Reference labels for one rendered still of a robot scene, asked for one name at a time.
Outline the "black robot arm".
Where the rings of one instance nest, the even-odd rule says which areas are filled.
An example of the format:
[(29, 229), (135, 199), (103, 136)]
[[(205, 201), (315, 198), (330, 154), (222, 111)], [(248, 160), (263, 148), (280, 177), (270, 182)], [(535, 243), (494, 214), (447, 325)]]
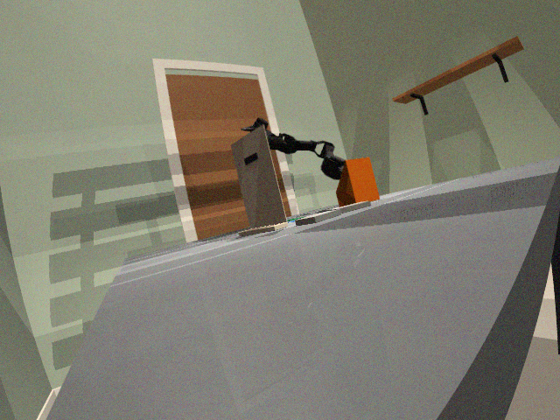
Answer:
[[(266, 129), (266, 135), (269, 137), (273, 137), (275, 139), (275, 144), (272, 150), (281, 151), (285, 154), (292, 154), (296, 153), (297, 151), (312, 151), (314, 152), (319, 158), (323, 158), (322, 165), (320, 166), (320, 170), (328, 177), (340, 180), (341, 174), (343, 172), (343, 166), (345, 163), (345, 159), (334, 156), (334, 146), (332, 143), (327, 141), (319, 141), (319, 142), (306, 142), (306, 141), (298, 141), (293, 136), (287, 134), (279, 133), (279, 136), (274, 135), (272, 132)], [(284, 137), (284, 139), (283, 139)], [(317, 144), (325, 144), (320, 155), (315, 151)]]

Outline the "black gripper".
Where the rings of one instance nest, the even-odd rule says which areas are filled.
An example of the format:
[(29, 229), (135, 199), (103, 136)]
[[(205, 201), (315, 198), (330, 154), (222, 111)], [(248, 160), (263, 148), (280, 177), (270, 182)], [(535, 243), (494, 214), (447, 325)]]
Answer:
[[(264, 129), (266, 131), (268, 123), (266, 122), (266, 120), (259, 117), (259, 118), (256, 119), (256, 122), (252, 126), (242, 128), (241, 130), (243, 130), (243, 131), (246, 131), (246, 130), (247, 131), (253, 131), (253, 130), (261, 127), (262, 125), (264, 125)], [(269, 150), (271, 150), (274, 147), (275, 139), (273, 138), (273, 136), (267, 136), (266, 135), (266, 137), (267, 137), (267, 140), (268, 140), (268, 143), (269, 143)]]

